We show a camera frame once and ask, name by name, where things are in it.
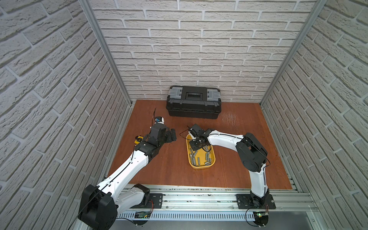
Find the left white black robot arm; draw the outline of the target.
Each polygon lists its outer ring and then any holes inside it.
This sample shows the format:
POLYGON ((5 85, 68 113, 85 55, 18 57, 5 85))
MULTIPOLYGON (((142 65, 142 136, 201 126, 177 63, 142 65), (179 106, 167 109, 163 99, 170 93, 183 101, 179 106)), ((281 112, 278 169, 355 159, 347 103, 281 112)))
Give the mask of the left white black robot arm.
POLYGON ((97 186, 88 185, 83 190, 77 218, 94 230, 108 230, 122 212, 147 205, 150 194, 147 187, 136 184, 129 191, 122 191, 164 144, 173 141, 175 130, 164 124, 164 118, 155 117, 150 133, 135 145, 128 159, 97 186))

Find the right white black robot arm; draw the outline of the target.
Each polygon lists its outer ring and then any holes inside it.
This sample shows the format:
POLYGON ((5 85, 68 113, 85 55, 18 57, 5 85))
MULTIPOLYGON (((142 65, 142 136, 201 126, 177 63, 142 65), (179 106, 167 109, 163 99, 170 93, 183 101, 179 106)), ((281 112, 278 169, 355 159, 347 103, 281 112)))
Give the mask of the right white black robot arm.
POLYGON ((236 151, 241 163, 249 171, 251 179, 250 206, 260 208, 265 204, 269 195, 265 176, 268 153, 252 133, 245 135, 227 134, 214 129, 204 130, 195 124, 189 128, 189 134, 192 138, 189 144, 193 150, 199 150, 206 146, 220 146, 236 151))

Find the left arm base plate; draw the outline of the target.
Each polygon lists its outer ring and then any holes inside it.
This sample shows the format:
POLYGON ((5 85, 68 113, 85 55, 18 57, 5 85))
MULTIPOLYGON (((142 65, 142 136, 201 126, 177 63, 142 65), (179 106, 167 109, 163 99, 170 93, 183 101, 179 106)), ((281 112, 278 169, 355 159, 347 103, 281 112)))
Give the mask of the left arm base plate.
POLYGON ((151 193, 142 204, 131 207, 132 209, 161 209, 163 204, 162 193, 151 193))

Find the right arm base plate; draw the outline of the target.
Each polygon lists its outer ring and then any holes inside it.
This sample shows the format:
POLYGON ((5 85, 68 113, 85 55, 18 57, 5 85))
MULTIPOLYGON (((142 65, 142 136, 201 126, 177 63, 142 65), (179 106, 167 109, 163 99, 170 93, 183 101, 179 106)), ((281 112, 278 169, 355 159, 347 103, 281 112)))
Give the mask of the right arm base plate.
POLYGON ((238 209, 276 209, 276 204, 271 194, 265 194, 259 198, 253 194, 236 194, 238 209))

